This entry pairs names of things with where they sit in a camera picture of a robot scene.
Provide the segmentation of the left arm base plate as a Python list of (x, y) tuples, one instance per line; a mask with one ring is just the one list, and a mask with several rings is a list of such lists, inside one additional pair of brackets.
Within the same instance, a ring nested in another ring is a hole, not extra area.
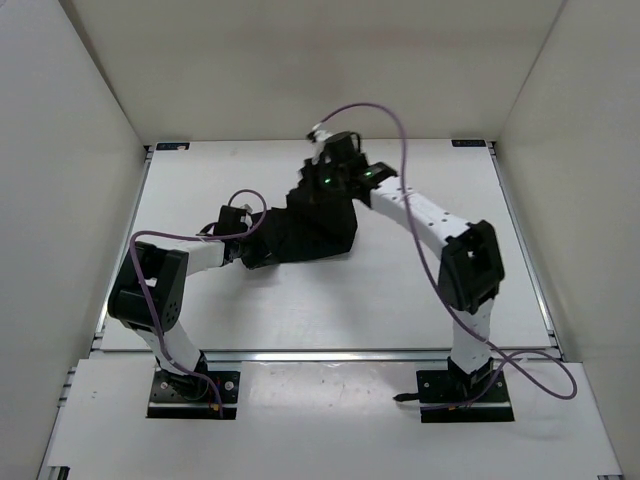
[(149, 419), (235, 420), (238, 412), (241, 371), (212, 370), (209, 381), (180, 376), (155, 368), (146, 417)]

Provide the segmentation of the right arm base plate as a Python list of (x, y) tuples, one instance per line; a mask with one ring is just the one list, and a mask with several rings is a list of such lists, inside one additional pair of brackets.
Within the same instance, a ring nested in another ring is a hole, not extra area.
[(515, 420), (505, 375), (500, 372), (465, 392), (447, 370), (416, 372), (417, 391), (393, 397), (418, 402), (422, 423), (508, 423)]

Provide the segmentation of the black pleated skirt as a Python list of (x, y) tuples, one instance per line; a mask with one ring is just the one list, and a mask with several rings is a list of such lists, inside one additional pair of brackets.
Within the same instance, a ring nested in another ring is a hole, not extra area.
[(265, 250), (262, 267), (322, 260), (351, 251), (358, 228), (353, 201), (312, 200), (299, 183), (286, 206), (256, 213), (259, 228), (242, 241), (259, 242)]

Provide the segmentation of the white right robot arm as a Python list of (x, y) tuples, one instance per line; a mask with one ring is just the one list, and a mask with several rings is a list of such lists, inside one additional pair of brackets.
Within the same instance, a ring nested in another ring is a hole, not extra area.
[(494, 227), (471, 223), (438, 206), (410, 187), (406, 164), (399, 171), (363, 154), (339, 163), (325, 154), (304, 161), (301, 184), (321, 199), (359, 200), (409, 231), (418, 248), (439, 261), (438, 276), (428, 273), (436, 295), (453, 318), (453, 344), (447, 360), (448, 387), (471, 400), (487, 384), (493, 369), (490, 321), (505, 277)]

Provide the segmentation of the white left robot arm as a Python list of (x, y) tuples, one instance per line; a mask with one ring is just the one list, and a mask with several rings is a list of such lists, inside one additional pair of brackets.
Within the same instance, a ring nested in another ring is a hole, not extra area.
[(189, 399), (218, 388), (204, 353), (179, 317), (188, 277), (221, 268), (239, 257), (240, 241), (266, 219), (245, 205), (224, 205), (216, 222), (193, 236), (151, 230), (134, 233), (107, 302), (110, 317), (134, 331), (152, 350), (166, 382)]

